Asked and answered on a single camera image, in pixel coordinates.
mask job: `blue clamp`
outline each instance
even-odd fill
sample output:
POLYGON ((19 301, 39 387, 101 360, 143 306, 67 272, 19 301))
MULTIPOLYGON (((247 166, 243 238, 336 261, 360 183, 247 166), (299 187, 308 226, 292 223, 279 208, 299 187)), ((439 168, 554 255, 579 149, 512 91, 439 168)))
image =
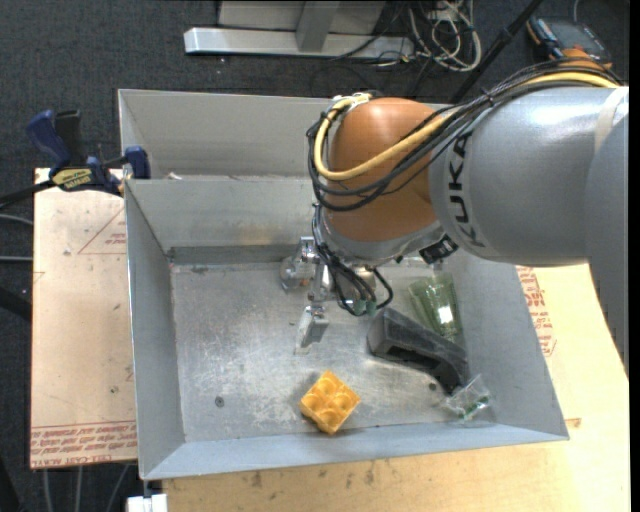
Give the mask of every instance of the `blue clamp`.
POLYGON ((147 153, 140 146, 125 149, 124 156, 102 163, 97 157, 89 156, 82 165, 70 165, 72 153, 68 145, 57 133, 54 113, 46 110, 37 114, 27 125, 27 135, 32 144, 54 161, 49 171, 52 186, 66 192, 80 190, 100 190, 108 194, 122 195, 122 180, 109 170, 111 165, 129 164, 129 177, 149 179, 151 168, 147 153))

